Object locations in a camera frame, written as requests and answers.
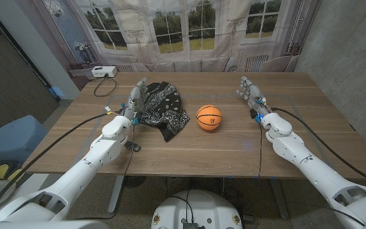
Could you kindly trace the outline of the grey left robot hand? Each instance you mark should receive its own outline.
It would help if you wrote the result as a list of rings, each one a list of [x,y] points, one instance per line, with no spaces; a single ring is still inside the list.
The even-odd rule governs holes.
[[[143,77],[131,90],[125,105],[123,116],[132,120],[136,113],[141,112],[149,93],[147,92],[146,77]]]

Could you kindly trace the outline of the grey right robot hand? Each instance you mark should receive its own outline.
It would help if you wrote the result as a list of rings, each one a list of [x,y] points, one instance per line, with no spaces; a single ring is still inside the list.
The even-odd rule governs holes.
[[[240,88],[241,90],[237,90],[236,93],[246,100],[251,117],[260,123],[271,112],[264,94],[245,76],[241,77]]]

